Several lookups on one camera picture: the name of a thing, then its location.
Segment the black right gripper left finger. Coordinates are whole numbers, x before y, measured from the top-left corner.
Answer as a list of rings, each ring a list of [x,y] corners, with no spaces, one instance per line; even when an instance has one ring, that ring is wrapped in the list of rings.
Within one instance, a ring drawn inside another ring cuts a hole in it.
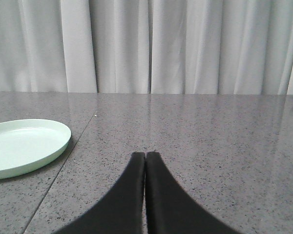
[[[134,152],[125,170],[97,204],[57,234],[141,234],[145,154]]]

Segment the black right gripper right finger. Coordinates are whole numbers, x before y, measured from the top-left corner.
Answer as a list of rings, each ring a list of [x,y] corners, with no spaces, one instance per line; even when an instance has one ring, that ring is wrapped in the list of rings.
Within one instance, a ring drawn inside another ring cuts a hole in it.
[[[161,155],[146,155],[146,219],[149,234],[236,234],[197,204],[174,179]]]

